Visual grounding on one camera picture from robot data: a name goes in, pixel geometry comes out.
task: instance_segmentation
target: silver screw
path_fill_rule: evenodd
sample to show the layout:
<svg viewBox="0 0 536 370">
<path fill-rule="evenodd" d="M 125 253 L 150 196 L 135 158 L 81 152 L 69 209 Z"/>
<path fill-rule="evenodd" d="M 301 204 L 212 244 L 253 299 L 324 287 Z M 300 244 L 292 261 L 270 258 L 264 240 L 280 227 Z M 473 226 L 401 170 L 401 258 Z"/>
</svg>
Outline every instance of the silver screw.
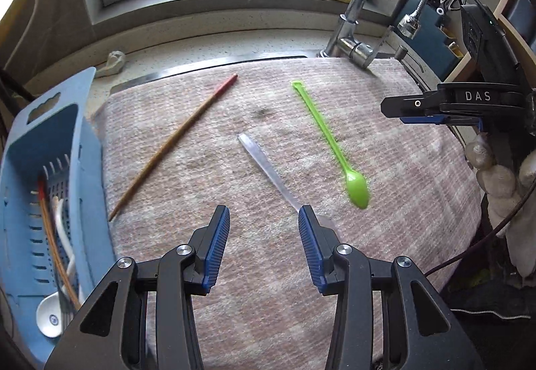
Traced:
<svg viewBox="0 0 536 370">
<path fill-rule="evenodd" d="M 411 260 L 408 257 L 398 257 L 397 263 L 400 267 L 409 267 L 411 266 Z"/>
<path fill-rule="evenodd" d="M 339 252 L 341 255 L 348 255 L 350 252 L 352 252 L 352 246 L 348 244 L 340 244 L 337 246 L 337 252 Z"/>
<path fill-rule="evenodd" d="M 189 253 L 192 252 L 192 246 L 189 246 L 187 244 L 181 244 L 178 248 L 177 248 L 177 253 L 179 255 L 188 255 Z"/>
<path fill-rule="evenodd" d="M 131 264 L 132 264 L 132 258 L 123 257 L 117 262 L 117 267 L 127 268 L 127 267 L 130 267 Z"/>
</svg>

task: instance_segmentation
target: green plastic spoon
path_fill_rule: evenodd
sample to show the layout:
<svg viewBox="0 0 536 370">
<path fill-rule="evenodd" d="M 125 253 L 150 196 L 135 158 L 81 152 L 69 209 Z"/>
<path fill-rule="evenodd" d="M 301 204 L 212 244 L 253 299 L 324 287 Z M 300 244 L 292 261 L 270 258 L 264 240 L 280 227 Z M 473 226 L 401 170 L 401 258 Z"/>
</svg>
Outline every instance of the green plastic spoon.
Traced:
<svg viewBox="0 0 536 370">
<path fill-rule="evenodd" d="M 344 173 L 346 174 L 346 191 L 348 192 L 350 200 L 361 209 L 365 209 L 368 206 L 368 201 L 370 198 L 365 178 L 359 172 L 356 172 L 354 169 L 352 169 L 348 164 L 348 161 L 346 161 L 346 158 L 344 158 L 344 155 L 342 155 L 339 145 L 337 145 L 333 135 L 323 121 L 322 116 L 315 108 L 313 101 L 305 90 L 304 84 L 301 81 L 293 81 L 291 84 L 304 100 L 305 105 L 313 115 L 317 125 L 331 146 L 335 157 L 337 157 L 337 160 L 339 160 L 342 170 L 344 170 Z"/>
</svg>

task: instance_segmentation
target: faucet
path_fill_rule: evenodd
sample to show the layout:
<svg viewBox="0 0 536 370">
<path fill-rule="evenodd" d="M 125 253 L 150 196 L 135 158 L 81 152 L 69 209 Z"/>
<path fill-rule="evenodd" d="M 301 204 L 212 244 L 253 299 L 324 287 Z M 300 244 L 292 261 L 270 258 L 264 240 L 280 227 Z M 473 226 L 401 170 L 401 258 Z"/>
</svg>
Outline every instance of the faucet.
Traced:
<svg viewBox="0 0 536 370">
<path fill-rule="evenodd" d="M 339 16 L 337 28 L 331 35 L 326 49 L 320 52 L 321 57 L 342 57 L 347 56 L 357 66 L 366 69 L 376 57 L 378 50 L 383 42 L 380 42 L 376 48 L 371 48 L 364 42 L 358 42 L 354 38 L 355 27 L 357 26 L 357 17 L 363 10 L 366 0 L 352 0 L 348 4 L 346 13 Z M 398 24 L 400 32 L 413 39 L 419 31 L 419 17 L 428 0 L 420 0 L 419 5 L 412 14 L 407 14 Z"/>
</svg>

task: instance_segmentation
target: wooden chopstick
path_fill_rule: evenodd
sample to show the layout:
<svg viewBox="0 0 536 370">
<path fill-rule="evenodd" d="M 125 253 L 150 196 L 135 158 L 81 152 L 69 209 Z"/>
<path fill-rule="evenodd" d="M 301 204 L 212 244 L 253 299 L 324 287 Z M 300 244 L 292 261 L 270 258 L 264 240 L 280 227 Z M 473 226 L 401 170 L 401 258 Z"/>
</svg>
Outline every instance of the wooden chopstick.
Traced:
<svg viewBox="0 0 536 370">
<path fill-rule="evenodd" d="M 38 192 L 39 207 L 41 207 L 41 216 L 43 218 L 44 225 L 43 228 L 45 228 L 45 234 L 47 235 L 48 247 L 50 249 L 50 253 L 52 254 L 52 261 L 54 262 L 56 270 L 62 278 L 63 284 L 65 284 L 67 294 L 69 294 L 69 299 L 71 299 L 74 308 L 76 311 L 78 311 L 80 309 L 80 302 L 78 301 L 78 297 L 72 288 L 69 277 L 67 276 L 67 272 L 65 271 L 65 267 L 63 266 L 62 259 L 60 258 L 60 252 L 58 251 L 58 246 L 56 244 L 56 238 L 54 235 L 54 227 L 52 225 L 52 221 L 50 220 L 50 213 L 48 211 L 45 180 L 42 177 L 38 179 Z"/>
<path fill-rule="evenodd" d="M 201 106 L 195 111 L 194 114 L 190 116 L 190 118 L 184 122 L 170 137 L 165 141 L 165 143 L 160 147 L 160 149 L 152 156 L 152 158 L 149 160 L 149 162 L 145 165 L 143 170 L 136 176 L 134 181 L 130 184 L 130 186 L 127 188 L 127 191 L 123 194 L 123 196 L 119 199 L 119 202 L 113 209 L 113 211 L 110 213 L 110 216 L 108 217 L 108 221 L 112 221 L 112 219 L 117 215 L 119 210 L 124 207 L 130 199 L 132 199 L 132 196 L 138 191 L 138 188 L 143 184 L 143 182 L 146 180 L 146 178 L 149 176 L 149 174 L 153 171 L 153 169 L 162 161 L 162 159 L 165 157 L 165 155 L 175 146 L 175 144 L 178 142 L 178 140 L 187 132 L 187 130 L 190 129 L 190 127 L 201 117 L 203 113 L 223 94 L 225 91 L 234 84 L 234 82 L 237 80 L 238 75 L 233 74 L 229 79 L 227 79 L 223 84 L 221 84 L 216 91 L 208 98 Z"/>
</svg>

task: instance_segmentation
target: blue basket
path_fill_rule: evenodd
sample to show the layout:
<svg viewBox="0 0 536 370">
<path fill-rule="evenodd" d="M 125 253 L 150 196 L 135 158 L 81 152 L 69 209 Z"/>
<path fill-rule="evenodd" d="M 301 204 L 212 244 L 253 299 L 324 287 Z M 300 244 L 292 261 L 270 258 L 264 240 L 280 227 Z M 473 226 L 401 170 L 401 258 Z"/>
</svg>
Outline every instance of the blue basket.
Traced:
<svg viewBox="0 0 536 370">
<path fill-rule="evenodd" d="M 49 197 L 67 198 L 63 223 L 88 296 L 115 262 L 102 178 L 102 148 L 84 118 L 90 67 L 40 96 L 15 118 L 0 173 L 0 276 L 13 318 L 35 359 L 44 364 L 57 339 L 36 324 L 41 300 L 56 292 L 53 262 L 37 197 L 40 174 Z M 57 239 L 64 265 L 66 257 Z"/>
</svg>

